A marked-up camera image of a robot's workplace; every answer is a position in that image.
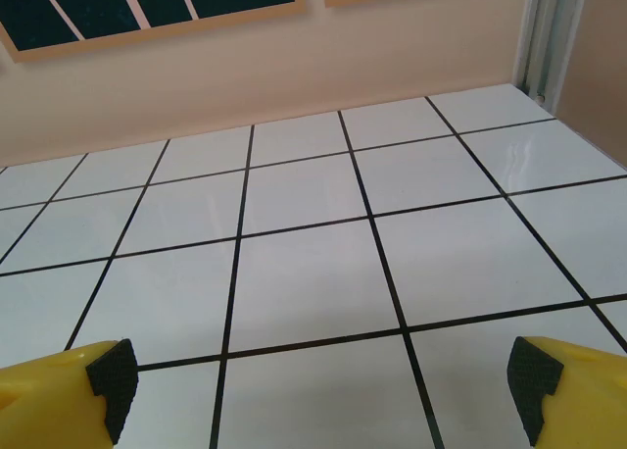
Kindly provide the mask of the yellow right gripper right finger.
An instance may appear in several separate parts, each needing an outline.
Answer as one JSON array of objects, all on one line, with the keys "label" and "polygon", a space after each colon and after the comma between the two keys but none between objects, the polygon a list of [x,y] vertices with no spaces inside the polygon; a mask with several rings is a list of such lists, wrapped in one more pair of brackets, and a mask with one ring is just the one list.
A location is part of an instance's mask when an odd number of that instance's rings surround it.
[{"label": "yellow right gripper right finger", "polygon": [[506,367],[533,448],[624,448],[626,358],[540,336],[518,336]]}]

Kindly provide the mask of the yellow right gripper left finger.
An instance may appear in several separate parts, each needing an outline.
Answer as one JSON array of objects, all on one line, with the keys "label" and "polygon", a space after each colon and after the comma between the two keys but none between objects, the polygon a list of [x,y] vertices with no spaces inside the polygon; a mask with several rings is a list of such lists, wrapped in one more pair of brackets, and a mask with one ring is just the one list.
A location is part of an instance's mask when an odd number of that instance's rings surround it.
[{"label": "yellow right gripper left finger", "polygon": [[101,341],[1,370],[3,448],[113,448],[138,386],[129,339]]}]

